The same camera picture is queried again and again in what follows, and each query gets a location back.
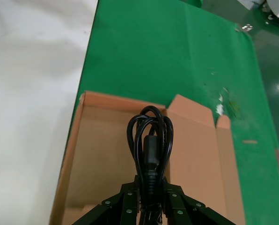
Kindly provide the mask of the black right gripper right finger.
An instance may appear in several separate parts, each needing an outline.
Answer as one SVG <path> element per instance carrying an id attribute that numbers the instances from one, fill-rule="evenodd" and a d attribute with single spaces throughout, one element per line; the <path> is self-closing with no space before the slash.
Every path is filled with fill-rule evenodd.
<path id="1" fill-rule="evenodd" d="M 226 218 L 184 194 L 182 188 L 163 179 L 164 214 L 169 225 L 225 225 Z"/>

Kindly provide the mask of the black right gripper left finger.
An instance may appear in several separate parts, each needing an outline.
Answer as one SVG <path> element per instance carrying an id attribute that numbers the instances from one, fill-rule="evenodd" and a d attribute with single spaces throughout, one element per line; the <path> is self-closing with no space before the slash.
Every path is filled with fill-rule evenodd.
<path id="1" fill-rule="evenodd" d="M 135 225 L 140 210 L 140 184 L 138 176 L 134 181 L 121 186 L 120 192 L 102 201 L 75 225 Z"/>

